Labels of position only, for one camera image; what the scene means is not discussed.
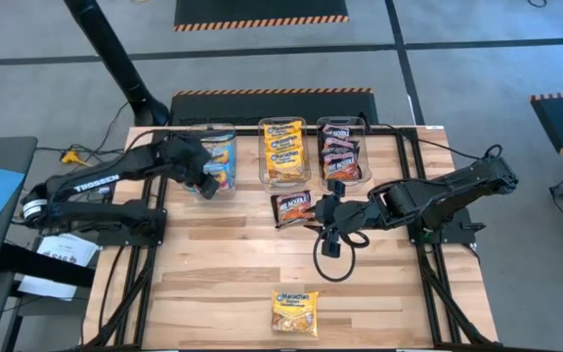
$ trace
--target concrete floor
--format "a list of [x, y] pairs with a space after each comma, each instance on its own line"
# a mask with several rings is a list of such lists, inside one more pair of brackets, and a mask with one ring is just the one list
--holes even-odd
[[[348, 23], [192, 33], [173, 32], [174, 1], [100, 4], [130, 53], [394, 42], [383, 0], [347, 0]], [[563, 38], [563, 0], [548, 0], [544, 9], [526, 0], [396, 0], [395, 5], [411, 43]], [[77, 55], [94, 52], [62, 2], [0, 0], [0, 59]], [[489, 225], [479, 234], [479, 253], [500, 340], [563, 350], [563, 216], [547, 191], [563, 179], [563, 157], [528, 102], [531, 94], [563, 91], [563, 46], [408, 55], [425, 122], [445, 125], [451, 145], [470, 154], [503, 144], [521, 179], [514, 195], [470, 206], [473, 219]], [[165, 104], [178, 89], [365, 86], [375, 90], [380, 121], [412, 123], [395, 51], [135, 65]], [[123, 101], [102, 64], [0, 66], [0, 136], [35, 135], [50, 147], [96, 146]], [[131, 121], [125, 110], [107, 148], [122, 147]], [[467, 163], [455, 157], [456, 166]], [[56, 155], [39, 154], [26, 186], [59, 171]], [[32, 237], [19, 228], [9, 233], [19, 243]], [[82, 314], [26, 319], [17, 350], [75, 345]]]

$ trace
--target butcher block tabletop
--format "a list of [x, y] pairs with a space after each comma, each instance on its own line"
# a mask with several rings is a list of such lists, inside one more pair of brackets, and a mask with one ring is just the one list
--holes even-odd
[[[148, 129], [131, 128], [126, 145]], [[417, 131], [421, 139], [448, 144], [442, 127], [423, 126]], [[151, 135], [145, 137], [139, 144], [151, 140]], [[316, 233], [300, 226], [274, 228], [271, 195], [258, 177], [257, 138], [237, 137], [237, 192], [230, 200], [195, 198], [169, 180], [164, 204], [167, 228], [155, 258], [143, 348], [432, 346], [418, 262], [407, 229], [365, 231], [370, 246], [357, 250], [351, 278], [339, 284], [322, 279], [312, 260]], [[306, 189], [314, 204], [324, 192], [317, 171], [316, 138], [309, 137], [309, 143], [313, 175]], [[428, 178], [454, 170], [449, 151], [424, 143], [420, 146]], [[410, 145], [407, 151], [414, 176]], [[362, 189], [347, 192], [345, 199], [367, 200], [369, 189], [402, 178], [393, 136], [367, 136], [367, 153], [372, 178]], [[121, 181], [114, 203], [140, 198], [142, 189], [142, 181]], [[496, 339], [477, 259], [459, 244], [445, 244], [443, 250], [455, 301], [480, 333]], [[117, 251], [117, 247], [105, 247], [101, 252], [84, 320], [87, 340], [98, 332], [102, 298]], [[116, 263], [104, 321], [121, 301], [129, 253], [130, 247], [126, 247]], [[340, 277], [349, 268], [350, 256], [350, 248], [343, 244], [339, 259], [319, 254], [319, 261], [329, 276]], [[144, 258], [142, 251], [139, 268]], [[319, 292], [318, 337], [271, 330], [273, 290]], [[438, 296], [436, 306], [443, 339], [449, 340]], [[138, 300], [128, 316], [126, 343], [133, 341], [137, 313]]]

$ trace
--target yellow noodle package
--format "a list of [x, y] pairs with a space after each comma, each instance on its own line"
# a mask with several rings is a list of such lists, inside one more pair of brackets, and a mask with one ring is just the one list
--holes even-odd
[[303, 148], [301, 143], [301, 132], [294, 132], [284, 136], [271, 138], [266, 141], [267, 152], [283, 152], [297, 148]]
[[276, 180], [292, 180], [303, 174], [303, 149], [281, 153], [266, 153], [269, 177]]
[[304, 332], [317, 336], [318, 292], [273, 291], [273, 331]]
[[265, 124], [264, 139], [267, 141], [279, 136], [301, 131], [301, 121], [293, 121], [285, 124]]

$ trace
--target hazard stripe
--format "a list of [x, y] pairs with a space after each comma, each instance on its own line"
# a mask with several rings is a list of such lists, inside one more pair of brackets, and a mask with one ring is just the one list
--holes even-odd
[[563, 98], [563, 92], [536, 94], [536, 95], [530, 96], [531, 101], [539, 101], [539, 100], [545, 100], [545, 99], [560, 99], [560, 98]]
[[336, 23], [348, 22], [349, 17], [344, 15], [310, 16], [284, 19], [261, 19], [261, 20], [241, 20], [231, 22], [211, 22], [211, 23], [184, 23], [173, 26], [175, 31], [196, 31], [208, 29], [237, 29], [252, 28], [260, 26], [274, 25], [296, 25], [296, 24], [316, 24], [316, 23]]
[[363, 87], [328, 87], [328, 88], [275, 88], [275, 89], [202, 89], [180, 90], [173, 93], [173, 97], [180, 95], [223, 95], [223, 94], [343, 94], [343, 93], [372, 93], [372, 88]]

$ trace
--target plastic bin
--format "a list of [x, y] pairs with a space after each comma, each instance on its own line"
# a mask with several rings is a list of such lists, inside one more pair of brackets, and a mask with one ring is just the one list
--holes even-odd
[[[236, 128], [225, 123], [200, 124], [189, 132], [212, 154], [212, 160], [203, 166], [203, 172], [209, 172], [220, 183], [212, 199], [232, 198], [236, 194]], [[198, 195], [195, 188], [185, 188]]]
[[[267, 154], [267, 144], [265, 137], [265, 129], [273, 131], [272, 128], [276, 125], [286, 125], [291, 122], [300, 122], [300, 136], [301, 136], [301, 152], [303, 153], [303, 172], [296, 177], [278, 178], [272, 177], [267, 168], [267, 156], [272, 156], [271, 153]], [[259, 143], [258, 143], [258, 158], [259, 158], [259, 174], [260, 181], [264, 185], [264, 189], [268, 193], [284, 194], [305, 190], [305, 184], [312, 177], [310, 171], [310, 157], [308, 148], [308, 134], [306, 130], [306, 122], [301, 117], [270, 117], [260, 120], [258, 125]]]
[[[319, 118], [317, 121], [319, 175], [321, 179], [321, 188], [324, 191], [327, 191], [327, 181], [330, 179], [343, 182], [348, 191], [358, 190], [366, 181], [370, 180], [371, 173], [370, 168], [368, 167], [367, 143], [365, 139], [366, 130], [367, 126], [364, 120], [358, 117], [337, 116]], [[327, 165], [332, 166], [337, 158], [340, 160], [340, 163], [352, 161], [354, 158], [358, 165], [357, 178], [336, 178], [329, 177], [325, 174], [325, 159], [327, 156], [323, 155], [323, 150], [325, 148], [327, 138], [339, 139], [354, 145], [355, 152], [333, 153], [336, 156], [330, 156], [328, 158]], [[339, 149], [341, 151], [348, 147], [348, 145], [328, 145], [330, 145], [331, 149], [340, 147]]]

